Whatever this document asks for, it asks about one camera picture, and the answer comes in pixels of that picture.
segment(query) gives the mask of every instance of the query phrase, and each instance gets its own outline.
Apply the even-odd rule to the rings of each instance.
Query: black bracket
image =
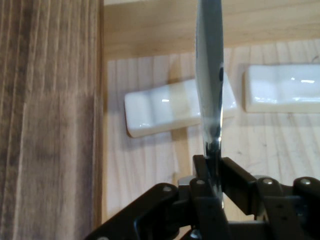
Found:
[[[178,188],[157,184],[85,240],[171,240],[191,226],[183,240],[320,239],[320,181],[301,177],[293,186],[256,179],[230,158],[219,159],[223,192],[255,221],[228,222],[212,185],[210,159],[193,157],[196,177]]]

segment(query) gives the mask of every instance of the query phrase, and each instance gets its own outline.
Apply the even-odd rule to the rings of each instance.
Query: light wood panel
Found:
[[[196,8],[197,0],[104,6],[104,55],[114,60],[194,51]],[[318,0],[223,0],[222,9],[225,47],[320,37]]]
[[[101,222],[99,0],[0,0],[0,239]]]
[[[225,70],[238,103],[222,130],[222,156],[253,175],[291,185],[301,176],[320,178],[320,114],[246,113],[243,74],[250,64],[320,63],[320,39],[226,48]],[[105,63],[103,217],[116,212],[156,183],[177,184],[192,171],[192,156],[203,153],[200,126],[142,138],[126,132],[124,95],[195,76],[193,53],[112,60]],[[230,220],[247,220],[229,200]]]

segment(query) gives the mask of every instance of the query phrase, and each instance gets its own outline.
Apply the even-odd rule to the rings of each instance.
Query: wooden board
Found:
[[[106,5],[105,57],[194,51],[196,9],[197,0]],[[223,0],[222,9],[225,47],[320,37],[318,0]]]
[[[0,239],[78,240],[101,221],[101,9],[0,0]]]
[[[226,48],[225,70],[238,111],[223,122],[222,156],[253,175],[292,185],[297,177],[320,179],[320,114],[246,113],[243,74],[250,64],[320,63],[320,39]],[[192,173],[192,156],[203,153],[200,126],[141,138],[126,132],[124,96],[195,76],[192,52],[111,60],[105,63],[104,174],[105,221],[156,183],[177,184]],[[247,220],[229,200],[230,220]]]

